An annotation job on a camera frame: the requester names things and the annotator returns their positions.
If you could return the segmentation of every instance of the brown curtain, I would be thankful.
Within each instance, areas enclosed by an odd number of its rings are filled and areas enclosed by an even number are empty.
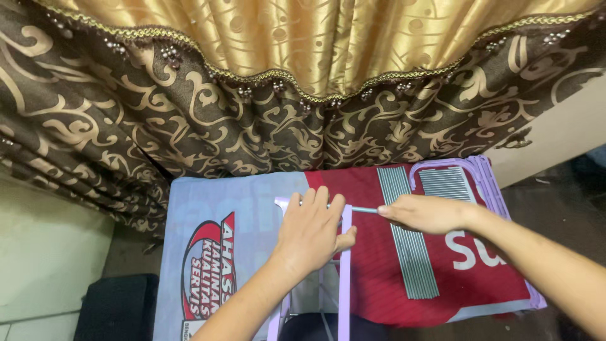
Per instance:
[[[338,106],[274,73],[216,72],[177,31],[129,40],[4,2],[0,158],[15,177],[161,234],[175,177],[483,152],[602,75],[601,13],[493,29],[456,67],[382,73]]]

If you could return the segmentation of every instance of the tiled floor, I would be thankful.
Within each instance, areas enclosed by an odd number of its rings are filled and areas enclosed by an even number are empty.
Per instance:
[[[502,191],[514,221],[606,266],[606,218],[574,181],[568,166],[546,172],[549,184],[530,178]],[[142,255],[146,241],[127,228],[116,228],[105,276],[159,274],[162,248]],[[561,340],[559,311],[547,309],[518,316],[478,317],[433,328],[394,329],[392,340]]]
[[[25,320],[0,326],[0,341],[72,341],[78,313]]]

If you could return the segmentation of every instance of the white letter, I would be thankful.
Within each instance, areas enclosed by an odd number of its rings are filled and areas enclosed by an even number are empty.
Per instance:
[[[473,251],[463,245],[455,243],[455,237],[465,237],[464,231],[452,231],[446,235],[446,245],[454,252],[464,254],[467,259],[464,262],[453,262],[456,270],[468,270],[476,264],[476,256]]]
[[[473,241],[476,243],[476,247],[478,248],[478,254],[480,255],[480,259],[482,260],[482,262],[484,262],[484,264],[486,264],[488,266],[496,266],[498,264],[507,264],[503,259],[501,259],[497,255],[494,258],[490,258],[490,256],[488,255],[488,252],[486,251],[486,246],[484,246],[483,242],[481,242],[477,238],[474,238]]]

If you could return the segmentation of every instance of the forearm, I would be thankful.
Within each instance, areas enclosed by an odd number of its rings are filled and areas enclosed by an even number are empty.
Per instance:
[[[192,341],[250,340],[272,309],[302,280],[270,258],[193,336]]]
[[[477,210],[468,229],[490,240],[541,292],[589,333],[606,340],[606,269],[540,234]]]

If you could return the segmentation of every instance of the rod bundle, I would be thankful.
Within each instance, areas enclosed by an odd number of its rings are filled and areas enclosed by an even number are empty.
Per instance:
[[[385,204],[396,201],[402,194],[410,194],[404,167],[377,168]],[[432,299],[438,296],[438,285],[431,268],[425,239],[420,232],[412,232],[391,224],[400,268],[409,299]]]

